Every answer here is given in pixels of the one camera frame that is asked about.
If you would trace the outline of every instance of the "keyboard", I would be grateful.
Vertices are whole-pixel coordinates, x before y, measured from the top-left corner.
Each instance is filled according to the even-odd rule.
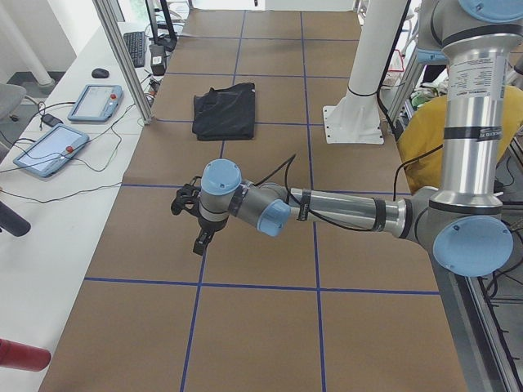
[[[140,68],[145,65],[145,32],[132,31],[123,35],[123,41],[129,50],[134,68]]]

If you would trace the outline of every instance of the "black mouse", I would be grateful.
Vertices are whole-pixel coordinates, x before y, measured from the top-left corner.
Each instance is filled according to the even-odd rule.
[[[94,79],[105,79],[109,77],[109,71],[103,68],[94,68],[91,72]]]

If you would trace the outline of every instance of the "red cylinder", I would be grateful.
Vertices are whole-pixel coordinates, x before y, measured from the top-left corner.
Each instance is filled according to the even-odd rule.
[[[0,367],[40,372],[51,362],[45,349],[0,339]]]

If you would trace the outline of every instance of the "blue joint cap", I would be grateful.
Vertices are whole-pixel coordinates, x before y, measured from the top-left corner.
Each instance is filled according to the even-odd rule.
[[[213,196],[234,192],[242,181],[242,173],[229,159],[215,159],[203,171],[202,190]]]
[[[284,228],[290,215],[291,207],[283,200],[275,200],[261,213],[257,229],[271,237],[276,237]]]
[[[428,49],[417,49],[418,63],[420,64],[448,64],[449,59],[441,51],[429,51]]]
[[[492,216],[467,216],[446,226],[432,247],[436,261],[455,274],[491,274],[512,254],[514,241],[507,226]]]
[[[510,23],[523,18],[521,0],[459,0],[465,12],[489,23]]]

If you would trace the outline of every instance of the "white desk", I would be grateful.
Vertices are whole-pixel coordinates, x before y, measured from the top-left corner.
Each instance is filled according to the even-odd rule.
[[[143,27],[122,24],[121,29],[125,32]],[[110,77],[93,79],[91,71],[97,67],[108,69]],[[136,71],[140,80],[147,76],[143,68]],[[121,85],[123,100],[114,117],[107,123],[73,125],[91,138],[102,133],[133,103],[101,28],[71,65],[46,104],[75,101],[85,84],[95,82]],[[70,106],[53,109],[48,113],[68,123],[66,119]],[[43,131],[40,131],[38,125],[39,118],[35,118],[23,137],[37,139],[43,131],[49,129],[44,126]],[[50,179],[40,179],[23,170],[0,173],[0,186],[13,194],[46,200],[81,189],[118,183],[129,164],[141,129],[138,110],[132,108],[115,126],[123,142],[113,161],[101,173],[73,161]],[[101,168],[117,141],[117,137],[108,132],[78,153],[78,158]],[[15,167],[12,160],[19,153],[19,149],[13,148],[0,165],[0,171]],[[0,201],[32,225],[24,237],[0,234],[1,338],[44,347],[54,353],[117,193],[118,187],[113,187],[48,204],[32,203],[0,193]],[[0,390],[36,391],[46,371],[23,372],[0,367]]]

